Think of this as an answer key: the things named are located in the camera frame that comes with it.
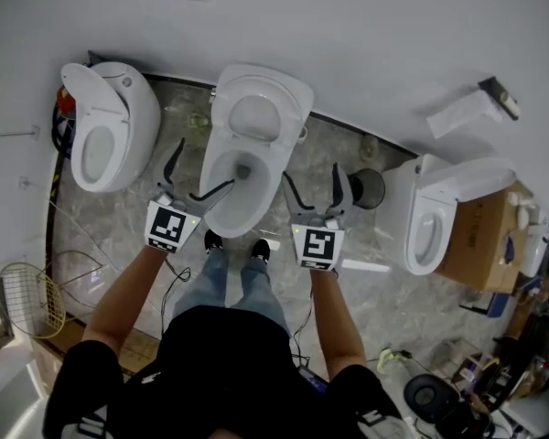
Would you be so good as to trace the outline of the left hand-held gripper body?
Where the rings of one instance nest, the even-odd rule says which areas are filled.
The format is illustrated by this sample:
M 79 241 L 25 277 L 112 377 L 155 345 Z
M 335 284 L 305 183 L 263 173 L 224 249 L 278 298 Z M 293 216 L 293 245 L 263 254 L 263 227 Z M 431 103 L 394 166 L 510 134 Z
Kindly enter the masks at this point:
M 179 251 L 202 221 L 201 198 L 180 196 L 158 185 L 148 202 L 145 244 L 162 252 Z

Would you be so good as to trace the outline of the person's right forearm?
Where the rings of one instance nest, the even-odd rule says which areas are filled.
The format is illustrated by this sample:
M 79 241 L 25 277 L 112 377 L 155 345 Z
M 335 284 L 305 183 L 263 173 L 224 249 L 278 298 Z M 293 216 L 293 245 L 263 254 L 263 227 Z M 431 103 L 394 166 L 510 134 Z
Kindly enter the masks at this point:
M 337 276 L 310 271 L 318 339 L 330 380 L 349 366 L 367 364 L 360 333 L 351 317 Z

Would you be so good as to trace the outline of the person's left forearm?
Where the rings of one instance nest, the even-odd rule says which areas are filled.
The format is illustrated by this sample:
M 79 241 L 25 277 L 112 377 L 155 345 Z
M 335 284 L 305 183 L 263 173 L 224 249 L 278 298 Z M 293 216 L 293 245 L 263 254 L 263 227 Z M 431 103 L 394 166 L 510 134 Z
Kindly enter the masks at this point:
M 83 341 L 97 341 L 119 356 L 167 254 L 145 246 L 96 306 Z

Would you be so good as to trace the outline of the white round-bowl toilet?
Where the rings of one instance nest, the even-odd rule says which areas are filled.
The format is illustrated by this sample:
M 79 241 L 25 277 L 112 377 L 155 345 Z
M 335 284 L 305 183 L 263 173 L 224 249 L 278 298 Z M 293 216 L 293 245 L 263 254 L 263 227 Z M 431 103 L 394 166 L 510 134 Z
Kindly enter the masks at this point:
M 230 179 L 235 185 L 206 214 L 208 226 L 225 238 L 251 230 L 268 211 L 294 148 L 226 134 L 211 122 L 199 191 L 205 194 Z

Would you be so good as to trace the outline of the white egg-shaped toilet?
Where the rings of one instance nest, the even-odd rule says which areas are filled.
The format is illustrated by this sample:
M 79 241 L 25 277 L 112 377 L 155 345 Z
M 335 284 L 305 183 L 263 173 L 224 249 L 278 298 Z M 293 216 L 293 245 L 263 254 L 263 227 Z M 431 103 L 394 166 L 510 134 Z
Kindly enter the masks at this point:
M 129 187 L 144 172 L 160 126 L 147 79 L 119 61 L 68 63 L 60 75 L 76 106 L 70 166 L 77 185 L 92 193 Z

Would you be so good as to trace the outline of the white elongated toilet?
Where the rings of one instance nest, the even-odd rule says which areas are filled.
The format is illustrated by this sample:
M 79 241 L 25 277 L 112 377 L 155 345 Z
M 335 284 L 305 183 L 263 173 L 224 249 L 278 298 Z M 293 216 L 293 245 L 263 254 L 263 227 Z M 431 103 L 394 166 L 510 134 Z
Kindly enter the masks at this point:
M 458 204 L 512 185 L 510 161 L 484 157 L 450 164 L 426 154 L 382 173 L 385 194 L 375 209 L 382 251 L 407 272 L 433 273 L 443 261 Z

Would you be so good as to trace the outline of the black mesh wastebasket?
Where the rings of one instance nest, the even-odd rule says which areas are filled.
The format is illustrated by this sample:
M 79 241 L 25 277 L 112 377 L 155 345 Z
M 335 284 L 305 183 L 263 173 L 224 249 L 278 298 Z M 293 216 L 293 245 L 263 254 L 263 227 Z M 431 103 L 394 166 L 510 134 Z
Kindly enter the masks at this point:
M 376 209 L 385 196 L 382 174 L 371 168 L 363 168 L 348 175 L 353 205 L 361 209 Z

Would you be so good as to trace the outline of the white rectangular board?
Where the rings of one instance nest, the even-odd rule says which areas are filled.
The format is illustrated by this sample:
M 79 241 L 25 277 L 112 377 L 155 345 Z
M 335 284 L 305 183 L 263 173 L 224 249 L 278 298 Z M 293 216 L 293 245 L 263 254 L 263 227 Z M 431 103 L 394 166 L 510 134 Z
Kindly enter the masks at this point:
M 352 259 L 343 259 L 341 268 L 370 273 L 388 273 L 391 270 L 391 267 L 386 264 L 356 261 Z

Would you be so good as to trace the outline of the crumpled clear plastic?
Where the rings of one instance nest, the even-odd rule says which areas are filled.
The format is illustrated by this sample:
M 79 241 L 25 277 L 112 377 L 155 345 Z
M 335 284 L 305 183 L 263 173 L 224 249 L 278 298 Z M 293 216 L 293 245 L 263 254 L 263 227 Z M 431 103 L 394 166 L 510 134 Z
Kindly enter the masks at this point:
M 362 161 L 374 161 L 379 154 L 379 139 L 374 135 L 361 138 L 360 157 Z

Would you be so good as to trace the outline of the red round object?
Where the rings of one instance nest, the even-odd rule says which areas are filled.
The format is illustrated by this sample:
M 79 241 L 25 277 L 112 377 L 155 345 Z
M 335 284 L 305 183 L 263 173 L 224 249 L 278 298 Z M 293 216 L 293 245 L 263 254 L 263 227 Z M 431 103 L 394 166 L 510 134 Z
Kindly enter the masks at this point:
M 59 112 L 63 116 L 74 116 L 76 111 L 76 102 L 75 99 L 70 95 L 68 90 L 61 86 L 57 91 L 56 103 L 59 109 Z

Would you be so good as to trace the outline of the neon yellow object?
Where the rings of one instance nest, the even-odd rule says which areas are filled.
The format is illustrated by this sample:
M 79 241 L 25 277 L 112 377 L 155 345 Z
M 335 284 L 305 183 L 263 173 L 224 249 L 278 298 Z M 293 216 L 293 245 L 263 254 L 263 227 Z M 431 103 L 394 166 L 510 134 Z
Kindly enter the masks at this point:
M 408 375 L 408 359 L 403 350 L 393 351 L 390 348 L 386 348 L 380 353 L 376 370 L 383 376 Z

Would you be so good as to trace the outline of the large brown cardboard box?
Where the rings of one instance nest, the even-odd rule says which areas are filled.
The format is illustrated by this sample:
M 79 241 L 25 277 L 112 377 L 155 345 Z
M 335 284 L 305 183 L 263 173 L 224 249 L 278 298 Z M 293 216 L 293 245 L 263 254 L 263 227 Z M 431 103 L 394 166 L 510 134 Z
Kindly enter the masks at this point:
M 508 200 L 512 192 L 533 196 L 517 181 L 499 192 L 457 205 L 447 251 L 436 274 L 481 292 L 513 292 L 527 231 L 518 229 L 517 209 Z M 512 235 L 515 247 L 510 265 L 502 261 L 502 241 L 507 233 Z

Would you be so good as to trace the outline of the person's black t-shirt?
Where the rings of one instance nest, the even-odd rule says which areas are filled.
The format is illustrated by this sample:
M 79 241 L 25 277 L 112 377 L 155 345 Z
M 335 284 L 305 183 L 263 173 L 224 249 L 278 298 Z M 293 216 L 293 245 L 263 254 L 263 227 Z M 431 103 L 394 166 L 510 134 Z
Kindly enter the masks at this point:
M 378 378 L 349 366 L 325 390 L 298 371 L 286 332 L 254 312 L 198 306 L 177 316 L 156 358 L 125 380 L 97 341 L 66 354 L 43 423 L 46 439 L 367 439 L 408 430 Z

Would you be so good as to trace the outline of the white plastic fitting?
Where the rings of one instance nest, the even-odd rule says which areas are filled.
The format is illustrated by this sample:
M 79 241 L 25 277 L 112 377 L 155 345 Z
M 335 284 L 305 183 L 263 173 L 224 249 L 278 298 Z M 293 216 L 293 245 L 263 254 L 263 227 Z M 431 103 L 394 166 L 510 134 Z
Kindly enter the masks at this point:
M 522 193 L 512 192 L 508 196 L 509 203 L 517 209 L 516 221 L 519 230 L 525 230 L 530 222 L 529 209 L 534 207 L 534 198 Z

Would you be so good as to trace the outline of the open black carrying case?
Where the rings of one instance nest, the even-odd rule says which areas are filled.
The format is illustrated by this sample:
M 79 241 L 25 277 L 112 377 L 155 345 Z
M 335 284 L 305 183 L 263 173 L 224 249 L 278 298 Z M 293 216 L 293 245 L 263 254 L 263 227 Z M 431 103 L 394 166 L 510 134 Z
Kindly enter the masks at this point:
M 435 427 L 440 439 L 483 439 L 490 427 L 487 414 L 476 411 L 433 374 L 411 378 L 404 387 L 404 401 L 418 419 Z

